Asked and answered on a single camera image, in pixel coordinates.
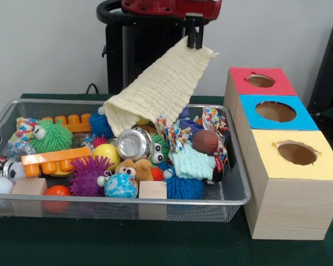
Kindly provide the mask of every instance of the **green table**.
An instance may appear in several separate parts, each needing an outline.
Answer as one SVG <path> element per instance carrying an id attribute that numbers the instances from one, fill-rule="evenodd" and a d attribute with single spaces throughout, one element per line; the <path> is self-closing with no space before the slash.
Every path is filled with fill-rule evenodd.
<path id="1" fill-rule="evenodd" d="M 23 95 L 105 100 L 107 95 Z M 222 97 L 191 103 L 222 104 Z M 254 241 L 244 210 L 223 223 L 0 217 L 0 265 L 333 265 L 324 241 Z"/>

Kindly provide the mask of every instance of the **red robot part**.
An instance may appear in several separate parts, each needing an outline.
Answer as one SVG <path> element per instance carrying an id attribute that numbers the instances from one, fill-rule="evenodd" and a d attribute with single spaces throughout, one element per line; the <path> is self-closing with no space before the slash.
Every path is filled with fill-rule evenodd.
<path id="1" fill-rule="evenodd" d="M 196 13 L 214 21 L 220 14 L 221 4 L 222 0 L 171 0 L 171 9 L 179 18 L 185 18 L 187 13 Z"/>
<path id="2" fill-rule="evenodd" d="M 127 12 L 141 15 L 167 16 L 173 14 L 170 0 L 122 0 L 121 8 Z"/>

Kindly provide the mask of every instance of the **green spiky ball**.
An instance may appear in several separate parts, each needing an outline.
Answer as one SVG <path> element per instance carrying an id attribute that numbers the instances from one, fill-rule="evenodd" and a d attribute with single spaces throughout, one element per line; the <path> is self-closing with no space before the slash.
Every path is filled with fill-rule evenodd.
<path id="1" fill-rule="evenodd" d="M 164 155 L 164 161 L 169 157 L 170 147 L 167 142 L 163 139 L 163 137 L 158 134 L 151 134 L 154 143 L 158 143 L 162 147 L 162 153 Z"/>
<path id="2" fill-rule="evenodd" d="M 31 145 L 36 153 L 61 151 L 72 147 L 73 134 L 60 122 L 54 124 L 49 120 L 40 120 L 38 125 L 44 128 L 47 133 L 42 140 L 31 140 Z"/>

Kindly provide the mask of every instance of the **light blue cloth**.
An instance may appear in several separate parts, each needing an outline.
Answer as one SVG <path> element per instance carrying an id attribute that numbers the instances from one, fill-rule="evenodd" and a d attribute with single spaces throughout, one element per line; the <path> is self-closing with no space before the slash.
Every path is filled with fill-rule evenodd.
<path id="1" fill-rule="evenodd" d="M 216 166 L 215 157 L 194 150 L 190 141 L 187 141 L 184 148 L 177 154 L 171 153 L 169 158 L 174 164 L 175 174 L 178 177 L 212 180 Z"/>

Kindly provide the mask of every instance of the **metal basket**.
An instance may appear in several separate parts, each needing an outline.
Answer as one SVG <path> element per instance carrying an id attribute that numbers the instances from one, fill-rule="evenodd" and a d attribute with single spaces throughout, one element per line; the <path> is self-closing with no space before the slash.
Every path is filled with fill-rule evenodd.
<path id="1" fill-rule="evenodd" d="M 7 104 L 0 113 L 0 156 L 8 155 L 7 141 L 16 131 L 17 117 L 41 119 L 45 116 L 81 115 L 95 111 L 102 103 L 20 99 Z M 222 181 L 206 185 L 201 200 L 0 194 L 0 216 L 229 222 L 239 207 L 250 199 L 250 187 L 231 115 L 223 106 L 210 106 L 227 119 L 230 129 L 226 144 L 229 160 L 224 166 Z M 202 107 L 189 105 L 190 117 L 200 116 Z M 43 177 L 48 187 L 68 185 L 69 177 Z"/>

